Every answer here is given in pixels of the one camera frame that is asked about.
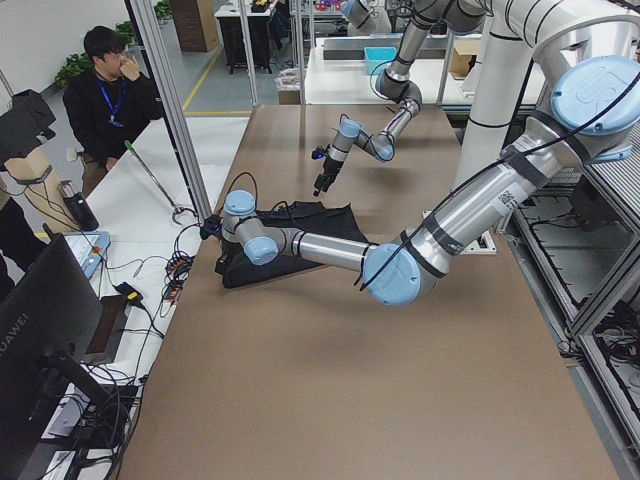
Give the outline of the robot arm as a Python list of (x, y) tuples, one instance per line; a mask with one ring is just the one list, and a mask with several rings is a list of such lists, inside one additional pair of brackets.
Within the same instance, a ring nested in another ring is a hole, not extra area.
[(375, 91), (398, 105), (392, 119), (378, 133), (369, 134), (361, 123), (345, 118), (340, 122), (334, 140), (326, 147), (317, 147), (311, 154), (322, 158), (323, 172), (314, 183), (315, 196), (326, 192), (336, 180), (353, 146), (359, 147), (383, 163), (393, 159), (395, 143), (422, 106), (419, 87), (410, 80), (410, 68), (419, 53), (431, 26), (443, 21), (449, 29), (466, 34), (477, 28), (486, 10), (471, 1), (415, 1), (409, 24), (399, 49), (390, 65), (377, 69)]
[(409, 71), (428, 29), (444, 22), (468, 33), (484, 19), (481, 76), (464, 144), (509, 123), (517, 87), (537, 63), (550, 87), (512, 143), (485, 151), (487, 165), (462, 164), (457, 185), (413, 228), (390, 243), (372, 244), (320, 235), (300, 226), (293, 207), (259, 211), (255, 194), (227, 194), (217, 217), (221, 254), (215, 270), (228, 288), (258, 283), (318, 264), (359, 273), (359, 285), (386, 305), (405, 305), (431, 291), (451, 260), (489, 227), (546, 186), (560, 170), (630, 153), (627, 137), (639, 118), (639, 66), (633, 59), (639, 16), (608, 1), (417, 1), (400, 48), (379, 75), (377, 92), (397, 111), (378, 134), (344, 119), (334, 140), (318, 148), (323, 170), (314, 190), (335, 181), (350, 150), (379, 161), (394, 156), (394, 143), (421, 106)]

